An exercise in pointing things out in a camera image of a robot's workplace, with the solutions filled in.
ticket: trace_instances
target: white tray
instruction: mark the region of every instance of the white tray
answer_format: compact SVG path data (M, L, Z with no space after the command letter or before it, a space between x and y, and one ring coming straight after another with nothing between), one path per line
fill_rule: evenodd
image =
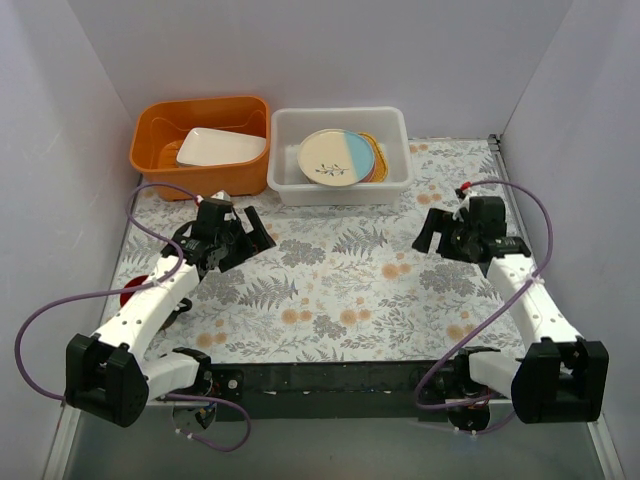
M414 181L404 116L397 108L285 108L273 114L271 126L267 182L285 205L393 203ZM310 184L298 167L298 148L326 128L373 135L389 165L387 179L339 188Z

